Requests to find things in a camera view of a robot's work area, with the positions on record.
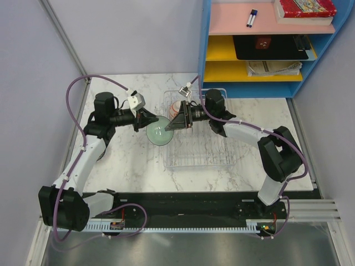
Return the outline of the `orange and white bowl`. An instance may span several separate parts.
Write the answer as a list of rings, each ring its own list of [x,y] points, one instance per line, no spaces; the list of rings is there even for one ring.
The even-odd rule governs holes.
[[[173,119],[178,113],[180,109],[181,101],[175,101],[171,104],[169,107],[169,116],[171,119]]]

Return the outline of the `pale green ribbed bowl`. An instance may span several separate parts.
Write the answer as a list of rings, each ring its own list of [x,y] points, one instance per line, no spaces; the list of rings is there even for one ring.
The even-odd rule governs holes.
[[[146,135],[153,145],[164,146],[173,139],[174,132],[165,130],[165,127],[170,123],[168,118],[164,116],[157,116],[157,118],[157,121],[146,127]]]

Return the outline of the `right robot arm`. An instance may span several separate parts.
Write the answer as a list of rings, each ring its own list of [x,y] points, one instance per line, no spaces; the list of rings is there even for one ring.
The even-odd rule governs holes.
[[[281,198],[288,179],[303,165],[303,154],[290,130],[284,126],[265,130],[236,120],[236,115],[227,110],[225,99],[218,89],[207,90],[198,105],[183,100],[177,115],[165,130],[188,129],[193,123],[205,120],[214,133],[258,149],[266,178],[258,192],[260,201],[254,204],[254,211],[258,217],[267,218],[274,212],[273,204]]]

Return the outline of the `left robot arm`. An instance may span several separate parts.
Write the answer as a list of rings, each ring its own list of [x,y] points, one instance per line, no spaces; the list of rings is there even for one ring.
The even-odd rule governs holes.
[[[144,97],[129,90],[129,108],[115,106],[116,97],[110,92],[96,94],[94,111],[84,127],[83,146],[70,160],[63,173],[51,186],[39,193],[42,218],[46,225],[69,231],[82,231],[90,218],[105,213],[110,218],[121,214],[122,205],[108,192],[83,197],[85,183],[96,162],[103,157],[116,128],[133,126],[139,131],[158,120],[147,111]]]

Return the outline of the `brown checkered blue-rimmed bowl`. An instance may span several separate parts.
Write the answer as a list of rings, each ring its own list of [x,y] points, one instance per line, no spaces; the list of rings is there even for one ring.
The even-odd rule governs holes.
[[[97,158],[96,162],[100,161],[106,154],[107,148],[104,149],[104,151],[99,155],[99,157]]]

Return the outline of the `spiral bound notebook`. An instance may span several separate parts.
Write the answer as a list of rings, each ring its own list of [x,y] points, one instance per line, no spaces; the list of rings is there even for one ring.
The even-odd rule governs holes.
[[[297,76],[302,62],[299,61],[247,61],[247,76]]]

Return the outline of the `blue shelf unit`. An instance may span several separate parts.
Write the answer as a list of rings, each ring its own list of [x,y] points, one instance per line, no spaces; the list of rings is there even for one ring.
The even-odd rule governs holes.
[[[292,98],[354,6],[334,1],[330,25],[280,24],[272,2],[204,1],[198,73],[203,89],[235,98]]]

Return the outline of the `black tablet with red box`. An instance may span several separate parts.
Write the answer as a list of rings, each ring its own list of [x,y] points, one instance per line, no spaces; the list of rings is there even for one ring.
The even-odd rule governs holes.
[[[311,44],[306,35],[235,35],[238,60],[307,60]]]

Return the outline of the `black capped marker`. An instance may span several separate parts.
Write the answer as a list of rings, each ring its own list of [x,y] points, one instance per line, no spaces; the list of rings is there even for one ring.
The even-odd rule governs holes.
[[[247,27],[250,27],[251,21],[252,21],[253,16],[255,15],[255,12],[256,12],[255,9],[252,9],[252,10],[251,10],[250,15],[249,15],[249,18],[248,18],[248,21],[247,21],[247,24],[246,24]]]

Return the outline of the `blue capped marker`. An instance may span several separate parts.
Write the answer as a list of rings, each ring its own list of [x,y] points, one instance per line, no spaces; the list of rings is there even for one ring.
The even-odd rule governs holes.
[[[254,15],[253,18],[252,18],[251,25],[250,25],[249,28],[251,28],[251,27],[253,26],[253,23],[254,23],[255,18],[256,18],[256,16],[257,16],[257,12],[258,12],[258,10],[256,10],[255,15]]]

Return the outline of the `red patterned book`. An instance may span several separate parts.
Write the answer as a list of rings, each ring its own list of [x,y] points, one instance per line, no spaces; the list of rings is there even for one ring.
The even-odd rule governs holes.
[[[328,26],[337,14],[332,1],[274,1],[279,24]]]

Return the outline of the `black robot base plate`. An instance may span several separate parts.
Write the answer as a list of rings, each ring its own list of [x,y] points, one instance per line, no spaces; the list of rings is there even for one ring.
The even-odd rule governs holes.
[[[286,204],[264,206],[256,192],[139,192],[114,193],[113,208],[101,218],[123,218],[140,227],[245,226],[248,219],[281,221]]]

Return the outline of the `aluminium corner frame post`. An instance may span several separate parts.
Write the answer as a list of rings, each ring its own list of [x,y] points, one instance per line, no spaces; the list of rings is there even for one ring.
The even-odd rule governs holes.
[[[44,9],[47,17],[49,18],[54,30],[58,34],[60,40],[62,41],[65,49],[67,50],[69,56],[71,57],[73,63],[75,64],[76,68],[80,72],[81,75],[87,75],[87,71],[81,62],[72,42],[70,41],[67,33],[65,32],[64,27],[62,26],[54,8],[52,7],[50,1],[48,0],[39,0],[39,4]]]

